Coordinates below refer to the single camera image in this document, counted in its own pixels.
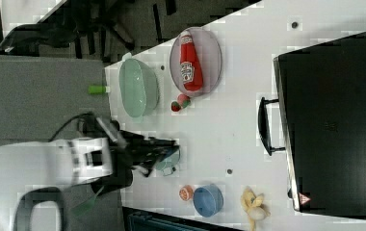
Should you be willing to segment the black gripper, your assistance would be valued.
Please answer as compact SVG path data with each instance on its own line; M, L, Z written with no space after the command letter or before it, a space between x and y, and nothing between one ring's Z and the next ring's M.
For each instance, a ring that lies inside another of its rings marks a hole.
M111 176L110 186L115 188L126 188L132 185L133 171L136 170L143 177L148 177L169 151L172 151L178 144L175 140L164 140L124 131L116 120L110 121L121 136L124 138L124 147L119 144L111 148L116 157L116 172ZM165 154L159 156L157 148L171 148Z

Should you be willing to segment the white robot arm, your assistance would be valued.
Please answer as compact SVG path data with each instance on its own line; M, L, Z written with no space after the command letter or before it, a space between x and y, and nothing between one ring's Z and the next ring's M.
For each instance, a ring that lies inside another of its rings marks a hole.
M27 141L0 146L0 231L66 231L70 209L64 191L88 185L98 197L132 185L134 169L148 176L179 150L174 140L146 138L112 121L86 117L75 139Z

